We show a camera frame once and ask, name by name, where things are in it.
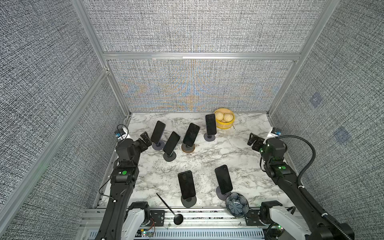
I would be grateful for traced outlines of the blue-edged phone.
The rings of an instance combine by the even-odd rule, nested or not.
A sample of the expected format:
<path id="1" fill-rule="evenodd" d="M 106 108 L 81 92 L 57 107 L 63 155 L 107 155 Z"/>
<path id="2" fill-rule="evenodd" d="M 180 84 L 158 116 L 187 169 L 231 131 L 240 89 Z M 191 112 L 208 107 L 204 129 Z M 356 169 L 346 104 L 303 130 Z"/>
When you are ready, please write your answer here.
<path id="1" fill-rule="evenodd" d="M 151 141 L 153 144 L 158 145 L 160 143 L 165 128 L 166 124 L 161 121 L 157 121 L 151 136 Z"/>

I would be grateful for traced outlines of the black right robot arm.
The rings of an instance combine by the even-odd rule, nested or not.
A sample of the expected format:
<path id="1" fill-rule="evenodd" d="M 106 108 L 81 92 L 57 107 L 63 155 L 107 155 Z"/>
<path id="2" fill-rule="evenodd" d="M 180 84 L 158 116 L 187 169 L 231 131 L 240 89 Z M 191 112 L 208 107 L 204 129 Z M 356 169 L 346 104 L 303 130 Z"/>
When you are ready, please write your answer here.
<path id="1" fill-rule="evenodd" d="M 347 223 L 339 223 L 307 191 L 302 183 L 305 171 L 316 158 L 314 146 L 302 137 L 312 156 L 299 174 L 284 161 L 288 146 L 283 136 L 263 139 L 250 134 L 248 145 L 261 154 L 261 168 L 272 181 L 290 198 L 302 218 L 295 217 L 277 201 L 263 202 L 259 211 L 260 221 L 272 228 L 278 225 L 295 240 L 353 240 L 355 233 Z"/>

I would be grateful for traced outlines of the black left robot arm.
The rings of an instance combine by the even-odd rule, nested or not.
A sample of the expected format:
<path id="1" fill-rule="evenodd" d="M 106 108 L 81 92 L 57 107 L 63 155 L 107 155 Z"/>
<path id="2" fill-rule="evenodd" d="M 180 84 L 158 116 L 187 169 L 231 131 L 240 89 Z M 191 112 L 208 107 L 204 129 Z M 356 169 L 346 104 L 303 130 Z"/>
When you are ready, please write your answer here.
<path id="1" fill-rule="evenodd" d="M 142 152 L 152 145 L 147 132 L 134 141 L 130 137 L 118 142 L 118 163 L 111 174 L 109 202 L 96 236 L 97 240 L 120 240 L 126 208 L 139 175 L 139 159 Z"/>

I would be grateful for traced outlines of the purple-edged black phone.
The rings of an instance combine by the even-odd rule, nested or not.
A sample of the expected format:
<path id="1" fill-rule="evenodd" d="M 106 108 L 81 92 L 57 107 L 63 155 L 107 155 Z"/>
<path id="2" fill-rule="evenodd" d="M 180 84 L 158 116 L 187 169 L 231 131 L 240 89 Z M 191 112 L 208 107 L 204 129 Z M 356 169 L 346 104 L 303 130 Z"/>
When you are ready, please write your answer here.
<path id="1" fill-rule="evenodd" d="M 206 128 L 207 128 L 207 135 L 208 136 L 213 136 L 217 133 L 216 115 L 215 114 L 206 115 Z"/>

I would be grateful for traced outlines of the teal-edged black phone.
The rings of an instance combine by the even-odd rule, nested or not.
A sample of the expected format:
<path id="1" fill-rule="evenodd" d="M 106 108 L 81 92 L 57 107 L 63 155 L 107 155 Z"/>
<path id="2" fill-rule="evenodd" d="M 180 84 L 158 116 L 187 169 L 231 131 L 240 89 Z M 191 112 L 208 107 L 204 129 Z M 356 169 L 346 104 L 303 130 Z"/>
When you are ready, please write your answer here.
<path id="1" fill-rule="evenodd" d="M 176 132 L 171 133 L 163 148 L 166 155 L 171 156 L 173 154 L 175 147 L 180 141 L 180 138 L 180 135 L 178 135 Z"/>

